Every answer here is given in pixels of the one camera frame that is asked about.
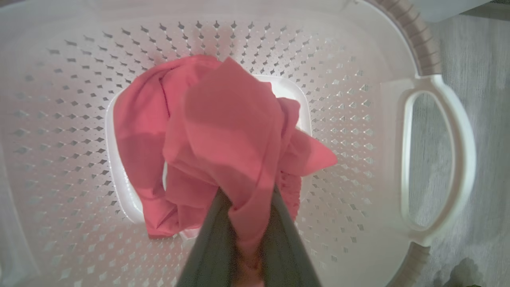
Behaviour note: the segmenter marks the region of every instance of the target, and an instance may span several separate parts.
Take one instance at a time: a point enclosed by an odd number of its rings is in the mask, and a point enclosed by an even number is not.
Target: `gray floor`
[[[474,130],[477,175],[455,227],[434,242],[417,286],[508,286],[510,282],[510,21],[458,15],[431,25],[444,78]],[[413,215],[429,222],[444,199],[449,141],[437,108],[422,100],[413,127]]]

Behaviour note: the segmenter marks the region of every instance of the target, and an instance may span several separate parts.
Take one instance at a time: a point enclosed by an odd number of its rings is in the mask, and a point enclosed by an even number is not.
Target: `white laundry basket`
[[[467,116],[407,0],[33,0],[0,9],[1,286],[173,286],[192,246],[149,240],[122,211],[106,111],[152,66],[231,56],[284,78],[339,163],[296,227],[324,286],[411,286],[474,179]],[[452,142],[449,195],[409,217],[412,105],[433,95]]]

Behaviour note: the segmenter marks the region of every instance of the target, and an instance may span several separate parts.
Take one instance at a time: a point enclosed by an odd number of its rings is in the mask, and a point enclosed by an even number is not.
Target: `laundry basket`
[[[143,218],[123,211],[129,198],[117,187],[127,179],[112,177],[122,166],[109,156],[106,122],[135,77],[196,54],[285,80],[305,100],[300,120],[337,155],[336,166],[305,179],[295,222],[323,286],[411,286],[432,240],[466,204],[475,147],[430,31],[407,0],[1,8],[2,286],[176,284],[193,242],[150,240]],[[439,107],[453,154],[447,199],[426,227],[408,208],[412,110],[422,93]]]

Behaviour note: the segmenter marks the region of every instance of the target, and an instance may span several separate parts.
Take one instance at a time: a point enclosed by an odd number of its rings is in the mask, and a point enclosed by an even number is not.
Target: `pink fabric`
[[[277,99],[230,58],[185,58],[137,78],[117,100],[114,125],[149,236],[200,226],[221,186],[241,254],[236,285],[260,285],[259,244],[275,183],[294,219],[300,177],[337,162],[295,128],[298,112],[299,103]]]

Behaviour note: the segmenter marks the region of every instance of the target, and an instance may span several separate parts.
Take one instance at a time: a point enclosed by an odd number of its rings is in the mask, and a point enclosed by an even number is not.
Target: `wooden floor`
[[[474,130],[477,174],[469,206],[444,239],[416,286],[508,286],[510,282],[510,21],[458,15],[432,24],[445,82],[461,99]],[[413,190],[419,223],[445,198],[450,144],[430,100],[415,106]]]

